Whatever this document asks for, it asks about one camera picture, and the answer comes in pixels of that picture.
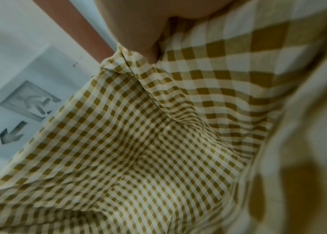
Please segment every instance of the gingham fabric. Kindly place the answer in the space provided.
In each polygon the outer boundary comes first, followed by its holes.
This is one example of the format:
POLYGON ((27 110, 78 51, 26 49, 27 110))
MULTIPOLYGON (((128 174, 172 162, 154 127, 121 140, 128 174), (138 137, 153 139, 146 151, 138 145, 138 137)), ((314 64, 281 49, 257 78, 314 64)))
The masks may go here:
POLYGON ((327 233, 327 0, 119 46, 0 174, 0 233, 327 233))

